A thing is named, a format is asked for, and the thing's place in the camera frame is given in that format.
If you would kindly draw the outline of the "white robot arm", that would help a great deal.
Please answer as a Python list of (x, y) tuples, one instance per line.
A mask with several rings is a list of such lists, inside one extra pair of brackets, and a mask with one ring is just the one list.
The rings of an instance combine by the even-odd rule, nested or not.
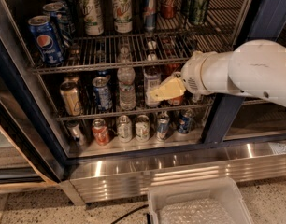
[(169, 76), (147, 94), (156, 101), (213, 93), (255, 97), (286, 107), (286, 48), (269, 40), (251, 40), (229, 52), (196, 51), (180, 76)]

